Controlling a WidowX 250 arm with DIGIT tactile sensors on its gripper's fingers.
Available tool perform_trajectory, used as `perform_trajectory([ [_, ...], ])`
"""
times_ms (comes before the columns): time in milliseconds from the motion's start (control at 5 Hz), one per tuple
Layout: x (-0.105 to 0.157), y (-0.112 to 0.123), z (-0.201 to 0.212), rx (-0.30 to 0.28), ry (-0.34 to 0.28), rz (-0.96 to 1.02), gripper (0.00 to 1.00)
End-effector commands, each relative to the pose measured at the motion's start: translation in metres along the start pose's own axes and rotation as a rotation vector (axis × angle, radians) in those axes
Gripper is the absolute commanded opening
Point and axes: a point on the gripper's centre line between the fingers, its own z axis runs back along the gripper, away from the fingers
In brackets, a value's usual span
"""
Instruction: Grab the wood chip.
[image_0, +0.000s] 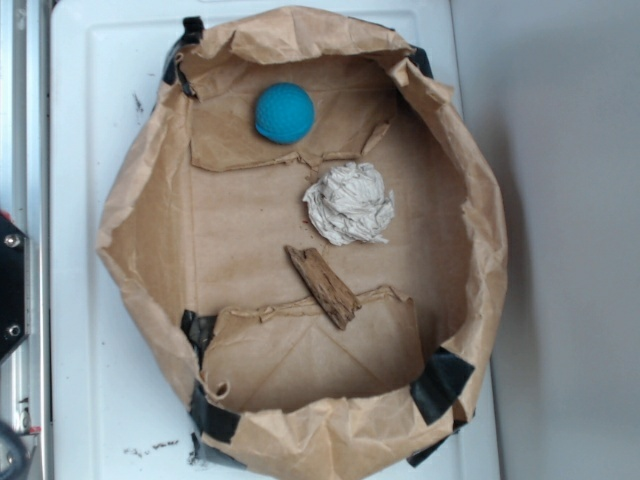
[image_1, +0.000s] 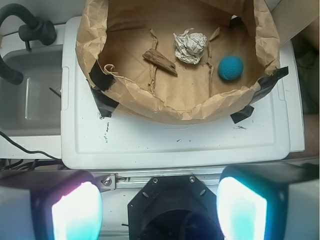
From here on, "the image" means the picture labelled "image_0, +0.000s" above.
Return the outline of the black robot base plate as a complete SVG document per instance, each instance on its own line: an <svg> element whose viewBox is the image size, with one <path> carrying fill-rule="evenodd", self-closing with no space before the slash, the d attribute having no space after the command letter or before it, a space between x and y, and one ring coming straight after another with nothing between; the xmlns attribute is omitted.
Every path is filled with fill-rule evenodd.
<svg viewBox="0 0 640 480"><path fill-rule="evenodd" d="M23 232L1 213L1 362L10 357L27 335L25 246Z"/></svg>

